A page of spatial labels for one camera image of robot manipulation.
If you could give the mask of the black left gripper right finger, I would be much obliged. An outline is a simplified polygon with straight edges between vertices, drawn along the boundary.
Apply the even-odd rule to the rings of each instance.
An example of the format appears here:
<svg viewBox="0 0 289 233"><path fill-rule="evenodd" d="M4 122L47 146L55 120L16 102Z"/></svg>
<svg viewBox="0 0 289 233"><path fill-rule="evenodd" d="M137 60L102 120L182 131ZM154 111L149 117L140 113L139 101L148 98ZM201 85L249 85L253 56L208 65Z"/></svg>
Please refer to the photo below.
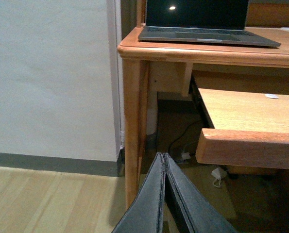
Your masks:
<svg viewBox="0 0 289 233"><path fill-rule="evenodd" d="M207 201L175 161L164 154L165 200L181 233L236 233L237 230Z"/></svg>

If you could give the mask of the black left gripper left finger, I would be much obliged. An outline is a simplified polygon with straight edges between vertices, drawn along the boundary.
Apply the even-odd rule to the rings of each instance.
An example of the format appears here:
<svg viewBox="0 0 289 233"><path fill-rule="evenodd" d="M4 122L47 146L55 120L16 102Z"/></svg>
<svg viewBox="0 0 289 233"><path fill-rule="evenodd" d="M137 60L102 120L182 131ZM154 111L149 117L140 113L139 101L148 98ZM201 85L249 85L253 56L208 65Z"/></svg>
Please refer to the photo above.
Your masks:
<svg viewBox="0 0 289 233"><path fill-rule="evenodd" d="M165 201L165 159L157 153L131 206L114 233L161 233Z"/></svg>

